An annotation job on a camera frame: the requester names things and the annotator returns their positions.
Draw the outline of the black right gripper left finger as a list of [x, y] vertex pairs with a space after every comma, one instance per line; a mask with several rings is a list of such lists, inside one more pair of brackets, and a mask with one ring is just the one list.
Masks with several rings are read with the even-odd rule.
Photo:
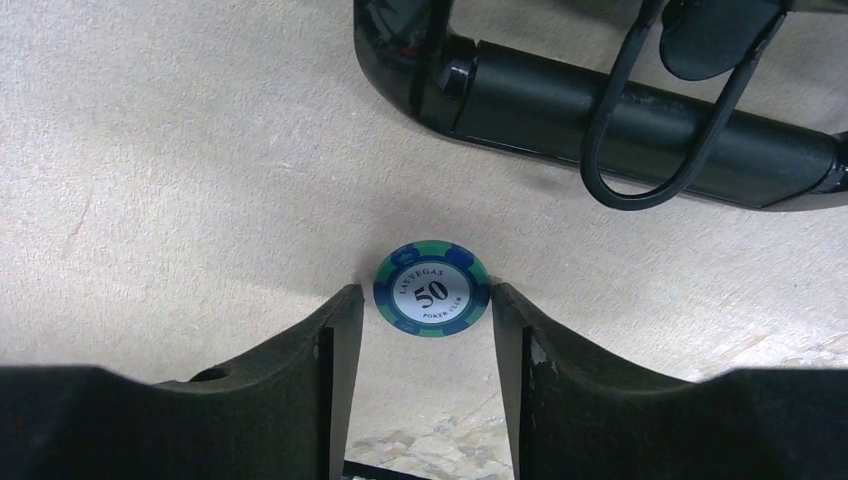
[[304, 320], [185, 382], [89, 365], [1, 371], [5, 479], [339, 479], [364, 297], [339, 290]]

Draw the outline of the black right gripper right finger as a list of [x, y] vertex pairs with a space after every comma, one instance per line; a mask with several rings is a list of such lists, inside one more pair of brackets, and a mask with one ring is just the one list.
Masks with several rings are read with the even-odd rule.
[[513, 286], [492, 292], [519, 479], [843, 479], [847, 373], [737, 369], [687, 382], [556, 322]]

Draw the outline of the green fifty chip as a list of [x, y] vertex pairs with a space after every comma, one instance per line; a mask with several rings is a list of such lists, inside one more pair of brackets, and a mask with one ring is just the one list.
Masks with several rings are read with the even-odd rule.
[[399, 247], [379, 265], [373, 297], [382, 317], [418, 337], [440, 338], [472, 327], [486, 311], [492, 281], [481, 260], [447, 241]]

